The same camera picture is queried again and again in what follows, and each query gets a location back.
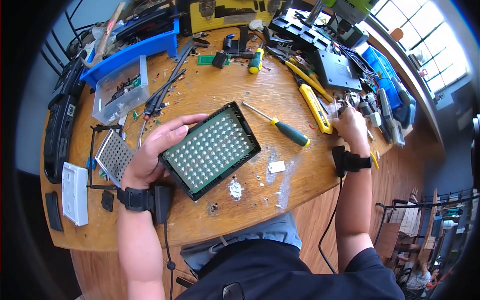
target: green screwdriver handle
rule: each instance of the green screwdriver handle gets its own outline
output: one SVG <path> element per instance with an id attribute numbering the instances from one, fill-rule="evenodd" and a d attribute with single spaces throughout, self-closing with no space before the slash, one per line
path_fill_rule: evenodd
<path id="1" fill-rule="evenodd" d="M 281 133 L 286 135 L 289 139 L 296 142 L 300 146 L 306 147 L 310 144 L 310 139 L 306 135 L 299 132 L 290 125 L 287 125 L 284 122 L 280 122 L 277 118 L 272 118 L 272 121 L 270 123 L 272 125 L 275 125 Z"/>

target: jeans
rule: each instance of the jeans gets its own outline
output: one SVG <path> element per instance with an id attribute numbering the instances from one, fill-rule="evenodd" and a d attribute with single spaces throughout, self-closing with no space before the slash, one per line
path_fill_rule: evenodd
<path id="1" fill-rule="evenodd" d="M 198 271 L 222 248 L 243 240 L 276 240 L 301 249 L 301 240 L 292 213 L 286 212 L 267 221 L 237 232 L 200 243 L 182 246 L 180 255 L 192 271 Z"/>

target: led panel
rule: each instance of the led panel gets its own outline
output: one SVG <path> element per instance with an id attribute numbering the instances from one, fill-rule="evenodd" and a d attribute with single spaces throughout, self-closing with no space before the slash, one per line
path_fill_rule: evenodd
<path id="1" fill-rule="evenodd" d="M 159 158 L 197 200 L 258 152 L 260 145 L 237 104 L 231 102 L 192 127 L 183 141 Z"/>

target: hammer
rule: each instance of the hammer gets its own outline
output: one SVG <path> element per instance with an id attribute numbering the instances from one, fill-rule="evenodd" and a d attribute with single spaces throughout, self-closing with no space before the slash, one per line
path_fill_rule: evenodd
<path id="1" fill-rule="evenodd" d="M 103 34 L 102 40 L 100 41 L 100 44 L 95 51 L 95 56 L 93 57 L 92 62 L 86 62 L 83 58 L 80 58 L 82 60 L 82 64 L 84 64 L 87 69 L 95 67 L 99 62 L 103 60 L 103 55 L 105 54 L 105 50 L 107 49 L 108 38 L 112 33 L 113 26 L 117 23 L 117 20 L 120 17 L 120 13 L 123 10 L 123 7 L 125 7 L 125 2 L 120 2 L 115 11 L 113 12 L 112 17 L 108 21 L 107 29 Z"/>

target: fingernail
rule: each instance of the fingernail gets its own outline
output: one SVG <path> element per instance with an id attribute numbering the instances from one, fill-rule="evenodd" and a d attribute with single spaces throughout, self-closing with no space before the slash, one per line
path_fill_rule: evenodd
<path id="1" fill-rule="evenodd" d="M 177 136 L 182 136 L 182 135 L 185 135 L 187 133 L 187 130 L 188 130 L 188 126 L 183 125 L 182 127 L 175 130 L 175 133 L 177 134 Z"/>

